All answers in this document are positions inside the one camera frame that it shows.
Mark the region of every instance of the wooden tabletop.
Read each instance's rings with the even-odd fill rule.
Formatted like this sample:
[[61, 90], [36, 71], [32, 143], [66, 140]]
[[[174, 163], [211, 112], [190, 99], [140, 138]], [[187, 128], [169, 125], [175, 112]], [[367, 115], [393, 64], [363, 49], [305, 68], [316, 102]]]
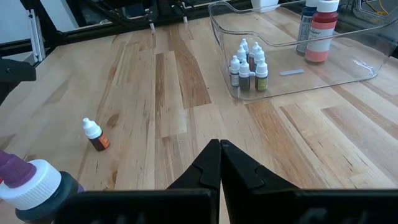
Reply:
[[[302, 188], [396, 187], [396, 59], [366, 82], [242, 102], [217, 47], [209, 18], [58, 47], [0, 106], [0, 149], [45, 159], [86, 190], [164, 189], [213, 138]], [[108, 135], [106, 151], [84, 117]], [[220, 213], [227, 223], [224, 200]], [[21, 223], [5, 202], [0, 217]]]

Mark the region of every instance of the transparent container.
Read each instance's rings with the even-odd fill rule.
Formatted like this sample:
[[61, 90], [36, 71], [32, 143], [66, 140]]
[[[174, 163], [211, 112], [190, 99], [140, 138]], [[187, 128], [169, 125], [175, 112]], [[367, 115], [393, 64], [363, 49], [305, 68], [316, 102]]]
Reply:
[[[231, 94], [242, 100], [295, 93], [375, 77], [397, 47], [397, 15], [394, 9], [387, 16], [361, 9], [361, 0], [341, 0], [338, 22], [333, 35], [297, 41], [300, 16], [305, 1], [244, 11], [224, 1], [208, 6], [211, 25], [219, 45], [220, 69]], [[254, 77], [251, 88], [241, 90], [231, 85], [229, 63], [243, 38], [249, 50], [258, 42], [268, 64], [268, 87], [257, 91]], [[322, 63], [311, 63], [296, 52], [299, 43], [331, 39], [329, 55]], [[303, 70], [281, 75], [281, 72]]]

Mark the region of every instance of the paint bottle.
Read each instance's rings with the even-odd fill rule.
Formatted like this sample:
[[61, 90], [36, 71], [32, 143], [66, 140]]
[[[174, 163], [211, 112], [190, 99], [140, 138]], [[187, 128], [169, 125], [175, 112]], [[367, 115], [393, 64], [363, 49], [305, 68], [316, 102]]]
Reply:
[[[308, 39], [333, 35], [338, 19], [339, 0], [319, 0], [317, 12], [312, 17]], [[328, 58], [330, 39], [309, 42], [305, 51], [305, 59], [309, 62], [324, 62]]]
[[250, 69], [246, 59], [239, 65], [239, 87], [242, 91], [250, 90]]
[[236, 55], [232, 57], [231, 66], [229, 66], [229, 74], [231, 75], [231, 85], [239, 86], [239, 60]]
[[246, 53], [246, 61], [249, 60], [249, 46], [248, 43], [246, 42], [246, 38], [243, 38], [241, 41], [241, 45], [243, 46], [243, 49]]
[[0, 151], [0, 198], [16, 208], [26, 223], [52, 223], [55, 212], [83, 187], [68, 173], [59, 172], [47, 161], [25, 162]]
[[261, 47], [258, 47], [257, 52], [254, 54], [254, 71], [256, 71], [257, 64], [260, 63], [262, 60], [265, 61], [265, 59], [266, 56], [264, 55], [264, 51]]
[[259, 47], [260, 47], [259, 43], [255, 42], [253, 47], [252, 47], [252, 49], [251, 49], [251, 51], [249, 52], [249, 55], [248, 55], [248, 57], [249, 57], [249, 60], [248, 60], [249, 69], [250, 69], [251, 72], [255, 72], [255, 69], [254, 69], [254, 56], [255, 56], [255, 54], [256, 54], [256, 52], [257, 52]]
[[109, 147], [108, 137], [102, 132], [101, 128], [88, 118], [83, 119], [83, 129], [85, 134], [97, 151], [103, 151]]
[[264, 60], [261, 60], [256, 67], [256, 90], [264, 91], [268, 86], [268, 65]]
[[239, 60], [240, 63], [243, 62], [243, 59], [246, 60], [246, 51], [243, 48], [243, 45], [239, 46], [238, 52], [236, 53], [236, 56]]
[[[310, 34], [312, 16], [317, 11], [318, 0], [306, 0], [305, 7], [301, 13], [300, 29], [298, 30], [297, 40], [308, 40]], [[304, 55], [308, 43], [298, 44], [296, 51], [299, 55]]]

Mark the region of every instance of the white bottle cap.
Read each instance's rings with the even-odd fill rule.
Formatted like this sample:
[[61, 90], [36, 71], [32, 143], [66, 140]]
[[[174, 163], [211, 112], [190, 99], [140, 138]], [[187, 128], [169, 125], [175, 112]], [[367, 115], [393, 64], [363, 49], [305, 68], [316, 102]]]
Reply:
[[243, 45], [239, 46], [238, 53], [236, 55], [240, 62], [242, 62], [243, 59], [246, 59], [246, 51], [244, 50]]
[[28, 210], [45, 202], [61, 183], [61, 173], [47, 161], [36, 159], [29, 163], [36, 166], [36, 173], [26, 183], [16, 188], [0, 184], [0, 198], [19, 210]]
[[251, 48], [251, 51], [249, 52], [250, 55], [252, 55], [254, 57], [254, 55], [256, 54], [256, 52], [258, 51], [259, 48], [259, 43], [255, 42], [253, 47]]
[[319, 0], [317, 11], [318, 12], [335, 12], [338, 9], [339, 0]]
[[265, 59], [266, 59], [266, 57], [264, 55], [264, 51], [262, 50], [261, 47], [258, 47], [257, 52], [254, 54], [254, 63], [257, 64], [261, 60], [265, 60]]
[[95, 121], [90, 121], [88, 118], [83, 119], [83, 129], [89, 139], [98, 138], [102, 133], [101, 128], [95, 123]]
[[306, 0], [305, 1], [305, 6], [308, 7], [317, 7], [318, 6], [319, 0]]
[[249, 46], [248, 46], [248, 43], [246, 42], [246, 38], [242, 39], [241, 45], [243, 46], [243, 49], [246, 51], [246, 54], [248, 54], [249, 53]]
[[239, 73], [239, 60], [236, 55], [232, 56], [232, 61], [231, 61], [231, 66], [229, 66], [229, 72], [232, 74], [238, 74]]
[[268, 76], [268, 65], [266, 64], [264, 59], [262, 59], [261, 62], [257, 64], [256, 76], [259, 78], [265, 78]]
[[243, 59], [242, 63], [239, 66], [239, 76], [242, 78], [250, 77], [249, 64], [246, 59]]

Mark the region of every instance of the white wall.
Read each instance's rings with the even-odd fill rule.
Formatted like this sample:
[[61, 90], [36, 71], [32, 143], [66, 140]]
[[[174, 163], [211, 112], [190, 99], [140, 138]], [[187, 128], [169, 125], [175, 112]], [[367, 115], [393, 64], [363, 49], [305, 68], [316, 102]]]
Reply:
[[[41, 0], [55, 27], [62, 32], [78, 27], [65, 0]], [[0, 0], [0, 43], [30, 38], [29, 21], [19, 0]]]

